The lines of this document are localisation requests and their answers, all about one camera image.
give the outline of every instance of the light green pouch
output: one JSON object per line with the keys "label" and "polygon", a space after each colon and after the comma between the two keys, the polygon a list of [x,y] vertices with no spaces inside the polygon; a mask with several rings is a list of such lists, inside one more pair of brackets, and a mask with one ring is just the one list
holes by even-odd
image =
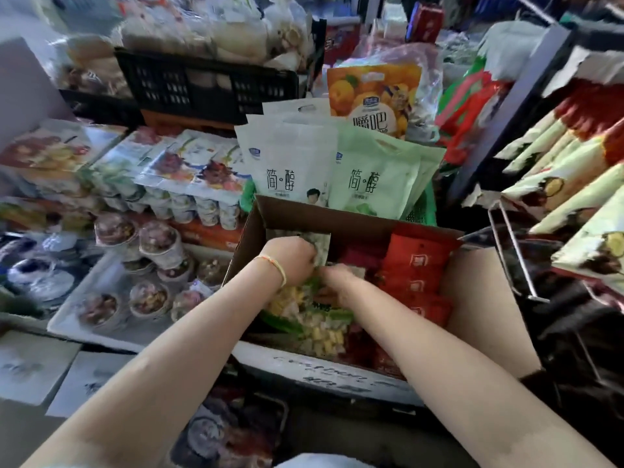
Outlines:
{"label": "light green pouch", "polygon": [[443,156],[444,149],[341,126],[328,206],[400,219],[414,206]]}

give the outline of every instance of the yellow bracelet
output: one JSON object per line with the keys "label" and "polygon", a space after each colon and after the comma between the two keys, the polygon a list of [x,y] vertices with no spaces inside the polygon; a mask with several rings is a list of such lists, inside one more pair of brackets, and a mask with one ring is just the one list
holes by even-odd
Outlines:
{"label": "yellow bracelet", "polygon": [[272,257],[267,256],[265,254],[260,254],[260,255],[256,256],[254,259],[258,259],[258,258],[266,259],[269,263],[271,263],[273,266],[275,266],[277,268],[277,270],[281,274],[281,286],[280,286],[280,288],[284,287],[286,285],[286,272],[284,271],[284,268],[281,266],[281,264],[279,264]]}

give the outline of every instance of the black plastic crate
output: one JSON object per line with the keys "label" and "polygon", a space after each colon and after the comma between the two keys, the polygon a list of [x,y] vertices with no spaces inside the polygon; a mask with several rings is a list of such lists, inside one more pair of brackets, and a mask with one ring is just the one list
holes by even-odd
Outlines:
{"label": "black plastic crate", "polygon": [[65,102],[77,117],[88,118],[102,125],[121,125],[136,128],[145,125],[138,104],[132,98],[78,92],[59,88]]}
{"label": "black plastic crate", "polygon": [[[325,20],[312,25],[317,54],[307,88],[323,66],[326,26]],[[299,76],[291,70],[124,48],[115,56],[143,110],[244,125],[247,113],[262,114],[262,102],[300,96]]]}

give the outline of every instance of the orange snack bag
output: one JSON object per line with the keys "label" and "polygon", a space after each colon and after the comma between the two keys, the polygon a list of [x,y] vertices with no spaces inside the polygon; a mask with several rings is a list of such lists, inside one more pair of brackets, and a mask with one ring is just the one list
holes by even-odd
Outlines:
{"label": "orange snack bag", "polygon": [[395,138],[405,135],[421,81],[415,63],[334,67],[327,71],[332,116]]}

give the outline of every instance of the open cardboard box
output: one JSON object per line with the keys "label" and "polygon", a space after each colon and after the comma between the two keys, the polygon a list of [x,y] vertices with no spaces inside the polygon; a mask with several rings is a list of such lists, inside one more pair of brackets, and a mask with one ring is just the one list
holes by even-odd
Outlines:
{"label": "open cardboard box", "polygon": [[[355,243],[387,246],[393,232],[428,240],[461,235],[450,229],[256,196],[225,282],[258,255],[266,241],[266,228],[331,233],[332,248]],[[456,251],[442,278],[440,293],[452,299],[454,304],[447,326],[449,332],[515,377],[527,376],[541,368],[495,249]],[[254,345],[244,340],[243,336],[232,352],[243,365],[347,396],[423,405],[406,381],[373,370]]]}

